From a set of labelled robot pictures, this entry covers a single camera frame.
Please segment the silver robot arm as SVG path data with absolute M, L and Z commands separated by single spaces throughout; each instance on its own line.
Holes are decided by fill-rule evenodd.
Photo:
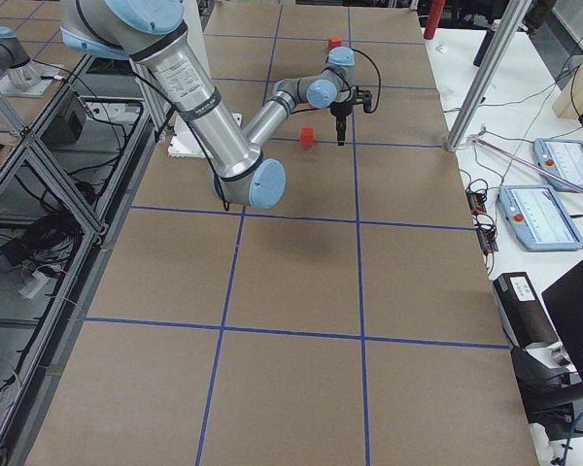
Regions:
M 283 197 L 287 175 L 267 158 L 263 145 L 286 119 L 302 111 L 329 109 L 337 143 L 346 139 L 346 118 L 356 105 L 368 114 L 378 104 L 355 84 L 355 52 L 331 50 L 317 76 L 284 79 L 260 111 L 241 127 L 189 45 L 180 1 L 64 1 L 64 44 L 93 56 L 130 59 L 156 78 L 157 92 L 184 121 L 210 165 L 210 186 L 227 206 L 270 209 Z
M 7 76 L 11 85 L 25 91 L 41 81 L 41 72 L 21 44 L 17 34 L 0 26 L 0 78 Z

